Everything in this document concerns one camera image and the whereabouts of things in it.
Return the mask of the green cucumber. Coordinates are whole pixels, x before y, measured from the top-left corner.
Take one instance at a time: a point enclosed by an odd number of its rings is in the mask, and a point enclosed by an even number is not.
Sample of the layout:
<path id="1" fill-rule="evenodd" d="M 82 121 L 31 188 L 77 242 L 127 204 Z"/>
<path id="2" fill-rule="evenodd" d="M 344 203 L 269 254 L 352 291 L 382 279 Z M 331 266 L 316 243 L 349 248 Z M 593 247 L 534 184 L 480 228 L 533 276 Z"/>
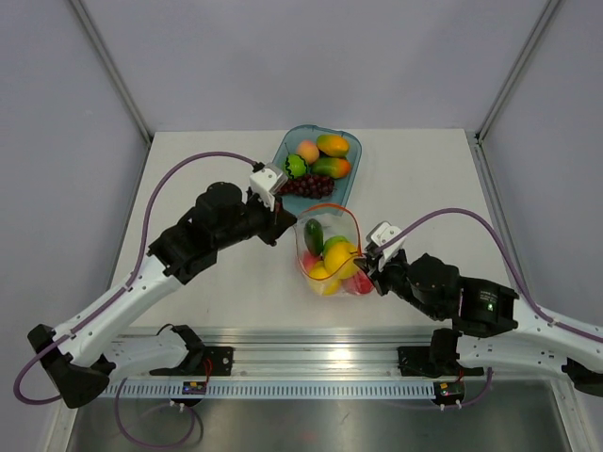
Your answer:
<path id="1" fill-rule="evenodd" d="M 306 221 L 303 229 L 304 243 L 313 256 L 320 256 L 323 251 L 324 239 L 322 225 L 314 218 Z"/>

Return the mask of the clear zip top bag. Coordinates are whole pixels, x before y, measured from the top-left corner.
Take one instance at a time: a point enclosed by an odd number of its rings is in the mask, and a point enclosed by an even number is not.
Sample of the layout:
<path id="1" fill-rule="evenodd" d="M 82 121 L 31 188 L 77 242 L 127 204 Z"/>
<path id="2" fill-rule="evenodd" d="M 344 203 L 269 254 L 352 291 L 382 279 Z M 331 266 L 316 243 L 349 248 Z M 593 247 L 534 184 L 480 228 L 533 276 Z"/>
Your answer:
<path id="1" fill-rule="evenodd" d="M 357 263 L 363 256 L 354 214 L 333 203 L 301 212 L 294 226 L 297 263 L 309 288 L 322 297 L 363 297 L 374 290 Z"/>

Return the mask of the green guava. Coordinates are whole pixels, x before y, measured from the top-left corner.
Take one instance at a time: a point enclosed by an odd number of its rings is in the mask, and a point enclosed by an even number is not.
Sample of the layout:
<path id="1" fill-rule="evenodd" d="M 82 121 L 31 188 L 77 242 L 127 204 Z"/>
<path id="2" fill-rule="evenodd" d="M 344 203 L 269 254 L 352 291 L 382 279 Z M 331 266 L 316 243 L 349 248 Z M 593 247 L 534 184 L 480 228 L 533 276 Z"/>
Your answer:
<path id="1" fill-rule="evenodd" d="M 328 238 L 323 245 L 322 255 L 325 256 L 329 250 L 338 243 L 348 243 L 349 240 L 343 235 L 335 235 Z"/>

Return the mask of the yellow lemon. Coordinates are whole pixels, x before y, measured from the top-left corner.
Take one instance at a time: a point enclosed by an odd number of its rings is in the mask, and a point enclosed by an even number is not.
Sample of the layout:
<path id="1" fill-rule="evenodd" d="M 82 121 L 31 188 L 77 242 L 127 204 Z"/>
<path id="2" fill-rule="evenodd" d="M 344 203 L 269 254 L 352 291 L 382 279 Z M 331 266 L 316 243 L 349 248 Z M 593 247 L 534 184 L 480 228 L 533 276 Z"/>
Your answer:
<path id="1" fill-rule="evenodd" d="M 355 259 L 359 256 L 356 246 L 348 243 L 334 245 L 324 256 L 324 265 L 327 270 L 340 280 L 346 280 L 359 271 Z"/>
<path id="2" fill-rule="evenodd" d="M 316 294 L 327 297 L 339 291 L 341 281 L 327 270 L 322 261 L 318 261 L 308 272 L 308 284 Z"/>

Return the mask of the yellow lemon front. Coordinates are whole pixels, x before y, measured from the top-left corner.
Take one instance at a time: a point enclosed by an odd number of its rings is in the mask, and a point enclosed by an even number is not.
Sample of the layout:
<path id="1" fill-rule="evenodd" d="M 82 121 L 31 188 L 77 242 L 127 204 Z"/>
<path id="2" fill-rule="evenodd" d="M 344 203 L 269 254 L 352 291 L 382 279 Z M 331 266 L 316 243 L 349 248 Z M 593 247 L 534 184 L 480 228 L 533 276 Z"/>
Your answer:
<path id="1" fill-rule="evenodd" d="M 322 261 L 318 261 L 308 272 L 308 284 L 316 294 L 327 297 L 339 291 L 341 281 L 327 270 Z"/>

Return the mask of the red apple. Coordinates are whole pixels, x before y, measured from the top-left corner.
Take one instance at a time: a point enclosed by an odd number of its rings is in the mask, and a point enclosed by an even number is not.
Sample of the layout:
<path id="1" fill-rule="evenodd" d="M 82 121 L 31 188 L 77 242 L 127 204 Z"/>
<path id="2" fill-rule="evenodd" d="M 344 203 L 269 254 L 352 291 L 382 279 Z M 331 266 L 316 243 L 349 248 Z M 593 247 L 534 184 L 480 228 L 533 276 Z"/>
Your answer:
<path id="1" fill-rule="evenodd" d="M 370 278 L 362 271 L 359 271 L 352 277 L 343 280 L 342 287 L 348 294 L 354 296 L 367 295 L 374 289 Z"/>

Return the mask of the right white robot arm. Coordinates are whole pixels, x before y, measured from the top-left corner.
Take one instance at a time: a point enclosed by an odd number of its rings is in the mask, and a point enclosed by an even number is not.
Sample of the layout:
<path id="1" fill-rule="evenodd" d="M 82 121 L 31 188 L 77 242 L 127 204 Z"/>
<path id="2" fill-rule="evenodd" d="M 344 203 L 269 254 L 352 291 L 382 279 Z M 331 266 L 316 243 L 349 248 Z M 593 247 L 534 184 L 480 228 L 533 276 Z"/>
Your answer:
<path id="1" fill-rule="evenodd" d="M 536 314 L 512 288 L 468 278 L 456 266 L 423 254 L 410 263 L 404 250 L 384 257 L 367 250 L 360 265 L 381 296 L 394 294 L 434 321 L 449 321 L 418 348 L 399 348 L 404 376 L 477 376 L 487 368 L 568 379 L 589 396 L 602 395 L 602 343 L 590 328 L 562 328 Z"/>

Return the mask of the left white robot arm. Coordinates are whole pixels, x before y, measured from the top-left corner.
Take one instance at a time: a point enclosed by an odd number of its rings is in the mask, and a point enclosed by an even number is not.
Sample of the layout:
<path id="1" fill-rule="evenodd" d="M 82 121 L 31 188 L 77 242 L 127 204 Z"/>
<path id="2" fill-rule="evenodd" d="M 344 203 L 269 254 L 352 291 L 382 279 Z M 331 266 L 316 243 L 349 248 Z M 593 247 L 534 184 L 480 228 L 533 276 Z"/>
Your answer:
<path id="1" fill-rule="evenodd" d="M 192 376 L 206 372 L 203 340 L 186 325 L 152 337 L 117 337 L 157 302 L 217 263 L 218 254 L 259 237 L 273 246 L 297 219 L 287 212 L 277 182 L 251 182 L 248 191 L 212 184 L 151 245 L 132 274 L 69 321 L 38 325 L 27 338 L 68 408 L 89 404 L 110 383 L 141 373 Z"/>

